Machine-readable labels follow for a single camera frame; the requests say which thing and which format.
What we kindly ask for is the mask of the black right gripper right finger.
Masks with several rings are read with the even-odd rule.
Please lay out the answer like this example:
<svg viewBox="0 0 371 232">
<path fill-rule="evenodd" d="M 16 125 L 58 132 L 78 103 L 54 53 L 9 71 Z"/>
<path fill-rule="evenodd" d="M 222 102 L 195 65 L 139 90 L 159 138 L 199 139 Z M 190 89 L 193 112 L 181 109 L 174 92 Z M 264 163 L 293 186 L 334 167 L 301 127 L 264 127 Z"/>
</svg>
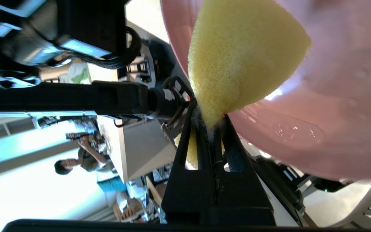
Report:
<svg viewBox="0 0 371 232">
<path fill-rule="evenodd" d="M 227 115 L 224 128 L 214 134 L 213 173 L 215 225 L 276 225 L 273 207 Z"/>
</svg>

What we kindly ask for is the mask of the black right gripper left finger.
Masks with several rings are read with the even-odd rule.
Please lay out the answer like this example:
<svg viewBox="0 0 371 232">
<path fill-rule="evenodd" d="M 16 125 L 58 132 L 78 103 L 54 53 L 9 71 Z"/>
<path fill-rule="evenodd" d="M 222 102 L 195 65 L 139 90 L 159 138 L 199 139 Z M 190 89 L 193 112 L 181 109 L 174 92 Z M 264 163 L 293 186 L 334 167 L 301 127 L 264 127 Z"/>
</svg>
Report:
<svg viewBox="0 0 371 232">
<path fill-rule="evenodd" d="M 199 114 L 197 102 L 191 103 L 161 204 L 169 224 L 202 224 L 207 210 L 215 205 L 207 130 L 201 120 L 193 120 L 194 116 Z M 197 145 L 197 170 L 186 169 L 190 141 Z"/>
</svg>

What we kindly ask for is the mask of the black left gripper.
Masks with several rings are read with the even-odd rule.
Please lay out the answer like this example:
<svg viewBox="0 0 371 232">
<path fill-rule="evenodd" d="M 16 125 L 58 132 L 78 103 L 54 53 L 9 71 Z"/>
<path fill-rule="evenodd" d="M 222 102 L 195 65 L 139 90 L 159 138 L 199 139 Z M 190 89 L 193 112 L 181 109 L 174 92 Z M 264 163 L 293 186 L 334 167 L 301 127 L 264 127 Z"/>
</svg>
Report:
<svg viewBox="0 0 371 232">
<path fill-rule="evenodd" d="M 1 40 L 0 51 L 26 66 L 50 66 L 64 54 L 125 66 L 122 10 L 113 0 L 47 0 Z"/>
</svg>

